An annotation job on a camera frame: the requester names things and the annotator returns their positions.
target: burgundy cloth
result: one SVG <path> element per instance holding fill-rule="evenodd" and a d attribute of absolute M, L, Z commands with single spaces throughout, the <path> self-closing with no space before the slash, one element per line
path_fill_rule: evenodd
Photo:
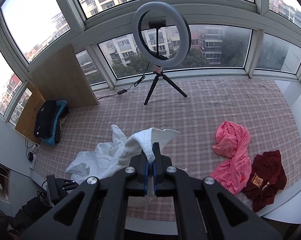
<path fill-rule="evenodd" d="M 252 173 L 242 192 L 252 199 L 252 209 L 258 212 L 266 205 L 274 202 L 278 190 L 286 186 L 287 178 L 279 150 L 264 152 L 255 157 L 252 164 Z"/>
<path fill-rule="evenodd" d="M 247 150 L 250 139 L 248 130 L 234 122 L 223 122 L 216 132 L 218 144 L 212 148 L 216 154 L 225 156 L 228 160 L 219 164 L 211 177 L 234 195 L 246 186 L 252 172 Z"/>

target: pink cloth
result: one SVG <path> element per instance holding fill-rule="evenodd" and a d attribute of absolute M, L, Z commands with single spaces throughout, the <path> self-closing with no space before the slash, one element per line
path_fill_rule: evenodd
<path fill-rule="evenodd" d="M 211 177 L 234 195 L 246 186 L 252 172 L 247 150 L 250 138 L 246 128 L 228 121 L 223 122 L 216 132 L 218 144 L 212 148 L 215 153 L 229 160 L 219 164 Z"/>

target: checkered cloth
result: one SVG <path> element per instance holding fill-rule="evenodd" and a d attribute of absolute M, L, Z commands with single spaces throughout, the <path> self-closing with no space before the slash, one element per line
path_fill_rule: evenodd
<path fill-rule="evenodd" d="M 150 127 L 174 129 L 180 135 L 171 140 L 162 154 L 172 164 L 193 177 L 208 176 L 225 157 L 215 154 L 216 130 L 232 121 L 248 129 L 252 139 L 248 155 L 279 149 L 287 175 L 286 188 L 301 178 L 301 141 L 292 112 L 272 80 L 214 79 L 177 82 L 184 98 L 169 84 L 158 84 L 147 106 L 149 86 L 132 88 L 128 93 L 103 98 L 100 105 L 72 109 L 63 125 L 56 147 L 42 145 L 34 170 L 45 178 L 70 178 L 65 170 L 80 151 L 93 151 L 99 142 L 112 141 L 110 126 L 116 124 L 129 137 Z M 98 91 L 97 97 L 114 94 Z M 243 193 L 237 197 L 248 207 L 252 201 Z M 154 198 L 142 208 L 128 208 L 128 216 L 174 221 L 171 197 Z"/>

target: maroon shirt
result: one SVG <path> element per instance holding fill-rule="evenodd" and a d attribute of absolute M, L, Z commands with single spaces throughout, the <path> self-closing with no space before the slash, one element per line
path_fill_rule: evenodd
<path fill-rule="evenodd" d="M 258 212 L 272 204 L 278 190 L 286 186 L 287 178 L 279 150 L 257 155 L 252 164 L 252 173 L 242 192 L 253 200 L 252 209 Z"/>

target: ring light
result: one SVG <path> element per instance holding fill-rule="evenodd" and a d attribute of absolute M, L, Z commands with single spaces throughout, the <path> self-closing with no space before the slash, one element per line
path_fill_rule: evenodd
<path fill-rule="evenodd" d="M 141 22 L 144 16 L 151 10 L 159 10 L 170 16 L 178 29 L 180 37 L 180 46 L 177 54 L 170 59 L 160 59 L 146 45 L 142 33 Z M 190 29 L 186 19 L 170 4 L 164 2 L 149 2 L 142 5 L 135 13 L 132 21 L 133 36 L 140 52 L 155 65 L 171 68 L 181 63 L 189 53 L 191 46 Z"/>

